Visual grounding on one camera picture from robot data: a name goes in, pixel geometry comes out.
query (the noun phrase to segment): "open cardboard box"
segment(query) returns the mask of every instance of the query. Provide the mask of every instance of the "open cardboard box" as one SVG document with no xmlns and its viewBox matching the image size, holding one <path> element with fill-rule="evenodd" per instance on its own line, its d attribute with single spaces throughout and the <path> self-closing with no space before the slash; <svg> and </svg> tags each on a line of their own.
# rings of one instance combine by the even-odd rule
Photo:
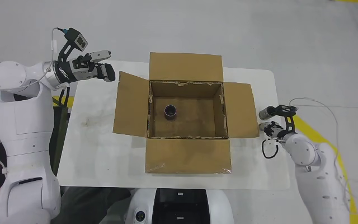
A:
<svg viewBox="0 0 358 224">
<path fill-rule="evenodd" d="M 231 173 L 229 138 L 258 137 L 251 86 L 218 55 L 151 53 L 149 80 L 120 72 L 113 133 L 147 138 L 146 173 Z"/>
</svg>

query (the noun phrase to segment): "wire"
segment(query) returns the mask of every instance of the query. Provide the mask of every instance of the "wire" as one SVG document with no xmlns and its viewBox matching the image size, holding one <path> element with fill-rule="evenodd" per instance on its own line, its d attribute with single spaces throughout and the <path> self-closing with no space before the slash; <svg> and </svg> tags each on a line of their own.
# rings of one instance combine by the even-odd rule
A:
<svg viewBox="0 0 358 224">
<path fill-rule="evenodd" d="M 262 154 L 263 154 L 264 158 L 274 158 L 277 155 L 277 153 L 279 152 L 279 146 L 276 145 L 276 152 L 274 153 L 273 156 L 266 156 L 265 150 L 264 150 L 264 147 L 263 147 L 265 142 L 266 142 L 266 139 L 262 141 Z"/>
<path fill-rule="evenodd" d="M 2 166 L 2 169 L 6 169 L 6 167 L 5 167 L 5 165 L 3 164 L 3 162 L 2 161 L 0 161 L 0 165 Z"/>
<path fill-rule="evenodd" d="M 291 102 L 294 101 L 294 100 L 298 100 L 298 99 L 302 99 L 302 100 L 309 100 L 309 101 L 314 101 L 314 102 L 317 102 L 319 104 L 321 104 L 322 106 L 324 106 L 325 108 L 327 108 L 329 110 L 329 112 L 331 112 L 332 116 L 334 117 L 335 119 L 335 122 L 336 122 L 336 143 L 337 143 L 337 152 L 336 152 L 336 155 L 335 155 L 335 160 L 334 160 L 334 166 L 335 166 L 335 172 L 336 172 L 336 179 L 341 183 L 342 187 L 344 187 L 344 191 L 345 191 L 345 198 L 344 198 L 344 203 L 345 203 L 345 206 L 347 207 L 348 211 L 350 211 L 349 209 L 349 205 L 347 204 L 347 200 L 346 200 L 346 192 L 349 193 L 350 196 L 352 196 L 353 198 L 358 198 L 356 195 L 354 195 L 353 193 L 349 192 L 349 190 L 347 189 L 347 185 L 348 185 L 348 178 L 347 180 L 345 181 L 345 184 L 343 185 L 341 180 L 340 180 L 340 177 L 339 177 L 339 173 L 338 173 L 338 167 L 337 167 L 337 158 L 338 158 L 338 154 L 340 153 L 340 144 L 339 144 L 339 137 L 338 137 L 338 121 L 337 121 L 337 118 L 334 114 L 334 112 L 328 107 L 326 106 L 324 103 L 322 102 L 319 102 L 315 99 L 311 99 L 311 98 L 308 98 L 308 97 L 297 97 L 297 98 L 293 98 L 292 100 L 290 100 L 289 102 L 289 105 L 291 106 Z"/>
<path fill-rule="evenodd" d="M 24 88 L 24 87 L 32 86 L 33 84 L 40 82 L 40 80 L 43 79 L 43 78 L 46 76 L 46 74 L 51 71 L 51 67 L 52 67 L 52 64 L 53 64 L 53 61 L 54 61 L 54 31 L 55 31 L 55 30 L 63 31 L 62 29 L 60 29 L 60 28 L 58 28 L 58 27 L 55 27 L 55 28 L 52 29 L 52 33 L 51 33 L 51 50 L 52 50 L 52 57 L 51 57 L 50 64 L 49 64 L 48 68 L 46 69 L 44 75 L 43 75 L 41 78 L 39 78 L 38 80 L 36 80 L 35 82 L 30 83 L 30 84 L 28 84 L 28 85 L 26 85 L 26 86 L 20 86 L 20 87 L 15 87 L 15 88 L 0 88 L 0 90 L 15 90 L 15 89 L 18 89 L 18 88 Z"/>
</svg>

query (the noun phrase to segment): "white table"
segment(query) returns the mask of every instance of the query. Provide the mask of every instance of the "white table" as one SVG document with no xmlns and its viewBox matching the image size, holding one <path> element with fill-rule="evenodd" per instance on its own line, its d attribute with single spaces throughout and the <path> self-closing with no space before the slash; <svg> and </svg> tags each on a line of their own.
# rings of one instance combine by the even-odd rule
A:
<svg viewBox="0 0 358 224">
<path fill-rule="evenodd" d="M 57 178 L 65 186 L 128 188 L 287 189 L 286 152 L 273 159 L 261 152 L 259 138 L 230 140 L 231 174 L 146 174 L 145 138 L 112 134 L 118 71 L 148 78 L 149 63 L 107 61 L 115 82 L 79 82 Z M 251 84 L 256 111 L 278 105 L 274 74 L 266 70 L 223 68 L 224 81 Z"/>
</svg>

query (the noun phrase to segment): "floor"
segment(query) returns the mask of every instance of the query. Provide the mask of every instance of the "floor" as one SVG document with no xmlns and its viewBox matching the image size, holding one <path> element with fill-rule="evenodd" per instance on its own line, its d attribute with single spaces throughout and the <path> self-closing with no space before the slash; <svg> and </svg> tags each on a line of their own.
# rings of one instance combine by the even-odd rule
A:
<svg viewBox="0 0 358 224">
<path fill-rule="evenodd" d="M 222 55 L 225 67 L 269 69 L 275 74 L 279 103 L 304 96 L 332 107 L 345 168 L 358 191 L 358 4 L 18 0 L 1 3 L 0 21 L 0 61 L 27 66 L 50 59 L 50 30 L 59 26 L 80 30 L 89 42 L 87 52 L 109 49 L 112 60 L 148 62 L 149 52 L 191 52 Z M 55 39 L 58 46 L 65 42 L 60 33 Z M 296 103 L 298 116 L 336 144 L 334 119 L 327 109 Z M 289 190 L 226 191 L 236 223 L 312 223 L 296 187 L 294 165 L 289 165 Z M 107 223 L 116 220 L 110 216 Z"/>
</svg>

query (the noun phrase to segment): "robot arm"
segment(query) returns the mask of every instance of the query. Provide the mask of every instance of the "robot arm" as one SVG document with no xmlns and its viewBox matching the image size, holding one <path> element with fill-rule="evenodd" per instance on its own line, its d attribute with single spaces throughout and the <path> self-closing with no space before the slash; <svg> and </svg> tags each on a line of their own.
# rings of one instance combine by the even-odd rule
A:
<svg viewBox="0 0 358 224">
<path fill-rule="evenodd" d="M 49 223 L 60 211 L 60 187 L 49 158 L 51 90 L 89 78 L 115 80 L 112 66 L 99 63 L 111 57 L 108 50 L 67 61 L 73 49 L 83 51 L 87 42 L 75 29 L 63 31 L 68 42 L 58 61 L 32 67 L 0 63 L 0 142 L 7 155 L 7 176 L 0 188 L 1 224 Z M 25 99 L 18 101 L 14 94 Z"/>
<path fill-rule="evenodd" d="M 260 130 L 290 154 L 295 163 L 295 175 L 301 198 L 307 207 L 314 224 L 350 223 L 349 199 L 346 199 L 344 176 L 338 164 L 335 164 L 335 152 L 326 143 L 313 143 L 306 136 L 294 130 L 293 116 L 296 108 L 289 109 L 283 115 L 291 122 L 283 129 L 275 122 L 260 124 Z"/>
</svg>

